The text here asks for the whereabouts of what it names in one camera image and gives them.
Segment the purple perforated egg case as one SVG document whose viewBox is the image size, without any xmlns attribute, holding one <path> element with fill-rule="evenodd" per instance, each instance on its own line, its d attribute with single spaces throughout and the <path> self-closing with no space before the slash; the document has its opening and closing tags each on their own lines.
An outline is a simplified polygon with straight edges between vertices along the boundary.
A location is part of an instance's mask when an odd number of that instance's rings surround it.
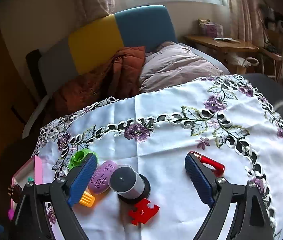
<svg viewBox="0 0 283 240">
<path fill-rule="evenodd" d="M 118 164 L 114 161 L 104 161 L 93 173 L 88 184 L 88 191 L 92 195 L 102 194 L 109 189 L 109 179 Z"/>
</svg>

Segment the green night light plug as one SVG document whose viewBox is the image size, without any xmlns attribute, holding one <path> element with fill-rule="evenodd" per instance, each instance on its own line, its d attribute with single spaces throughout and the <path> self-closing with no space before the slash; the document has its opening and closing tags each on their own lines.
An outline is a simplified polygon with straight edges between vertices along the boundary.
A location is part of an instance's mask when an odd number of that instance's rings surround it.
<svg viewBox="0 0 283 240">
<path fill-rule="evenodd" d="M 82 150 L 77 151 L 75 154 L 73 154 L 67 166 L 68 170 L 70 171 L 72 168 L 79 166 L 84 161 L 84 159 L 88 154 L 95 155 L 97 161 L 99 161 L 96 152 L 93 152 L 88 148 L 83 148 Z"/>
</svg>

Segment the yellow plastic comb toy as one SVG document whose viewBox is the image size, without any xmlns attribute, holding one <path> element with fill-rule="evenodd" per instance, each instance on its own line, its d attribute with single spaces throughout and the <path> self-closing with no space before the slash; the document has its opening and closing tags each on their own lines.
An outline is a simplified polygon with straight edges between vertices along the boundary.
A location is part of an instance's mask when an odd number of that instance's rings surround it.
<svg viewBox="0 0 283 240">
<path fill-rule="evenodd" d="M 95 202 L 95 196 L 91 195 L 88 191 L 84 191 L 79 203 L 83 206 L 91 208 Z"/>
</svg>

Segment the brown cream hair claw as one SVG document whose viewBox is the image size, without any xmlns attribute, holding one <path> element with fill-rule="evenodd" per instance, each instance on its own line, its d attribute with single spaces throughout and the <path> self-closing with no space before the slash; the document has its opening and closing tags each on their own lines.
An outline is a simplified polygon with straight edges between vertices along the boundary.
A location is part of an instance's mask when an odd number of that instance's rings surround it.
<svg viewBox="0 0 283 240">
<path fill-rule="evenodd" d="M 8 187 L 8 195 L 14 203 L 18 204 L 21 200 L 22 187 L 18 184 L 10 185 Z"/>
</svg>

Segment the red puzzle piece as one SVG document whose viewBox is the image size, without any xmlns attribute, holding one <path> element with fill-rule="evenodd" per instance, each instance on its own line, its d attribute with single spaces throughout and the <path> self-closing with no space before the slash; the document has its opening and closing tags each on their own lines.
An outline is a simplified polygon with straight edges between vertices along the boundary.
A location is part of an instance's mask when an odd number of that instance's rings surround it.
<svg viewBox="0 0 283 240">
<path fill-rule="evenodd" d="M 131 224 L 137 226 L 139 224 L 146 224 L 153 216 L 157 214 L 160 207 L 154 205 L 149 207 L 150 201 L 143 198 L 141 201 L 134 205 L 134 208 L 128 211 L 128 215 L 131 218 Z"/>
</svg>

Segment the red metallic capsule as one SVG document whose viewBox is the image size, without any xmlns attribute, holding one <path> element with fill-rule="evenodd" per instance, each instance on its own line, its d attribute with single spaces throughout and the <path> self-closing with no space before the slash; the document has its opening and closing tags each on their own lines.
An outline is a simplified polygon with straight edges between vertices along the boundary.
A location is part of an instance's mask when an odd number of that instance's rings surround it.
<svg viewBox="0 0 283 240">
<path fill-rule="evenodd" d="M 225 166 L 223 164 L 218 163 L 217 161 L 212 160 L 209 157 L 206 157 L 195 151 L 190 151 L 189 154 L 194 154 L 202 164 L 209 165 L 209 167 L 211 167 L 211 171 L 216 177 L 223 176 L 225 171 Z"/>
</svg>

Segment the white pink-edged tray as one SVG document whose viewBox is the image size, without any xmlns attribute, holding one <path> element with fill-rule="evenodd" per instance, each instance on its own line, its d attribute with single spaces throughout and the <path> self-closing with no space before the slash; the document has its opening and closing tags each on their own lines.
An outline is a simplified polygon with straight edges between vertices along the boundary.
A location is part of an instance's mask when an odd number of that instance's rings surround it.
<svg viewBox="0 0 283 240">
<path fill-rule="evenodd" d="M 24 188 L 28 178 L 32 178 L 36 185 L 42 184 L 42 160 L 35 155 L 30 158 L 13 176 L 11 185 Z"/>
</svg>

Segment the clear jar black base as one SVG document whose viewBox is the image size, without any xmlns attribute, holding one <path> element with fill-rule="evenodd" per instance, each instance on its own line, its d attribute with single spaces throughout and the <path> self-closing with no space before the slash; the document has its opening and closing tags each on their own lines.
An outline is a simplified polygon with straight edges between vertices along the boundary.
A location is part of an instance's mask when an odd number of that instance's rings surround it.
<svg viewBox="0 0 283 240">
<path fill-rule="evenodd" d="M 137 204 L 148 198 L 151 187 L 148 179 L 129 165 L 119 165 L 110 175 L 109 187 L 126 204 Z"/>
</svg>

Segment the floral embroidered tablecloth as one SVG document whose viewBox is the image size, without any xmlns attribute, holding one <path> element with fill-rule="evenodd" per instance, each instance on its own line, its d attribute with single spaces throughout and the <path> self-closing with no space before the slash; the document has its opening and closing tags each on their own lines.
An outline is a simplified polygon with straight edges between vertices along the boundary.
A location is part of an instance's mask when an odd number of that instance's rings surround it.
<svg viewBox="0 0 283 240">
<path fill-rule="evenodd" d="M 256 183 L 275 239 L 283 239 L 283 118 L 244 76 L 201 77 L 125 100 L 107 99 L 44 126 L 34 155 L 43 182 L 66 173 L 77 151 L 99 163 L 129 165 L 151 185 L 160 207 L 146 225 L 130 223 L 128 207 L 111 190 L 92 208 L 74 212 L 89 239 L 192 239 L 209 208 L 184 160 L 196 151 L 225 166 L 234 184 Z"/>
</svg>

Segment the rust quilted jacket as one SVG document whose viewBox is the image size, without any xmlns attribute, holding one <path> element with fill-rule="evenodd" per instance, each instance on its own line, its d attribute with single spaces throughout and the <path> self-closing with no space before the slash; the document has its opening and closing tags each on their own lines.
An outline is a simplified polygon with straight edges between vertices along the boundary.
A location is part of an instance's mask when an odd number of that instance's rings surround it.
<svg viewBox="0 0 283 240">
<path fill-rule="evenodd" d="M 125 47 L 105 64 L 61 86 L 52 96 L 58 117 L 110 96 L 123 100 L 139 94 L 145 47 Z"/>
</svg>

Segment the black office chair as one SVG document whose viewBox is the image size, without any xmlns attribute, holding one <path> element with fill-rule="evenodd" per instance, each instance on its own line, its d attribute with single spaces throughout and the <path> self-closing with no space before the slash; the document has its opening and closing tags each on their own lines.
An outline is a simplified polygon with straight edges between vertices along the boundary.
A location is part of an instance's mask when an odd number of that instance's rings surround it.
<svg viewBox="0 0 283 240">
<path fill-rule="evenodd" d="M 244 74 L 244 78 L 249 80 L 252 86 L 266 97 L 275 111 L 280 113 L 283 118 L 283 85 L 263 74 Z"/>
</svg>

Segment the pale pink duvet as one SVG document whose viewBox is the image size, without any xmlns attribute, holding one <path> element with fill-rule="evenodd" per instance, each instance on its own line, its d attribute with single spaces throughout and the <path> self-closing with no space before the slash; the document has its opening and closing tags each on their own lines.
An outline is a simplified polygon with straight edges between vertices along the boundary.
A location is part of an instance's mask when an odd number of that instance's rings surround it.
<svg viewBox="0 0 283 240">
<path fill-rule="evenodd" d="M 146 54 L 139 77 L 139 91 L 152 92 L 181 85 L 198 77 L 223 74 L 216 63 L 194 53 L 189 47 L 172 41 L 164 42 L 155 52 Z"/>
</svg>

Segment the wooden side desk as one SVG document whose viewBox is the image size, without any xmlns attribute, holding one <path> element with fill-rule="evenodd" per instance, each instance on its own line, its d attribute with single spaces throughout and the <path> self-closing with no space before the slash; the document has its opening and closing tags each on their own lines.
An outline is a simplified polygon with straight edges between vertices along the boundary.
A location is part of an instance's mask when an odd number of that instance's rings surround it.
<svg viewBox="0 0 283 240">
<path fill-rule="evenodd" d="M 241 40 L 238 40 L 238 42 L 225 42 L 225 41 L 214 40 L 212 37 L 208 37 L 208 36 L 196 36 L 196 35 L 186 35 L 184 36 L 184 39 L 189 44 L 192 45 L 198 44 L 206 48 L 216 50 L 217 59 L 220 62 L 223 61 L 222 57 L 225 55 L 225 53 L 258 53 L 261 57 L 261 67 L 263 74 L 265 74 L 263 58 L 266 56 L 270 58 L 274 66 L 274 74 L 269 75 L 268 77 L 277 79 L 281 75 L 282 56 L 275 53 L 271 53 L 264 48 L 260 48 L 255 45 L 252 45 L 249 42 L 244 42 Z"/>
</svg>

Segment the purple box on desk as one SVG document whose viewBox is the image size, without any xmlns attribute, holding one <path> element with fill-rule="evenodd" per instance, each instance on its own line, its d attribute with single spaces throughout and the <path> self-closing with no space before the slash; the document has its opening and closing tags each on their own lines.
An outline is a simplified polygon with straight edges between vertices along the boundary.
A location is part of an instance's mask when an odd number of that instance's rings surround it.
<svg viewBox="0 0 283 240">
<path fill-rule="evenodd" d="M 209 19 L 200 18 L 198 20 L 199 30 L 201 35 L 208 36 L 212 38 L 222 38 L 223 26 L 218 23 L 211 22 Z"/>
</svg>

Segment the pink curtain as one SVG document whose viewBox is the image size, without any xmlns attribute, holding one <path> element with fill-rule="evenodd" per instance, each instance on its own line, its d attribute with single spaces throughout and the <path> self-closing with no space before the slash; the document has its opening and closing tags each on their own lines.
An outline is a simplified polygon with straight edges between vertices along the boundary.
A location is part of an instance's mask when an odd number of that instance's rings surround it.
<svg viewBox="0 0 283 240">
<path fill-rule="evenodd" d="M 266 40 L 261 0 L 228 0 L 232 38 L 263 47 Z"/>
</svg>

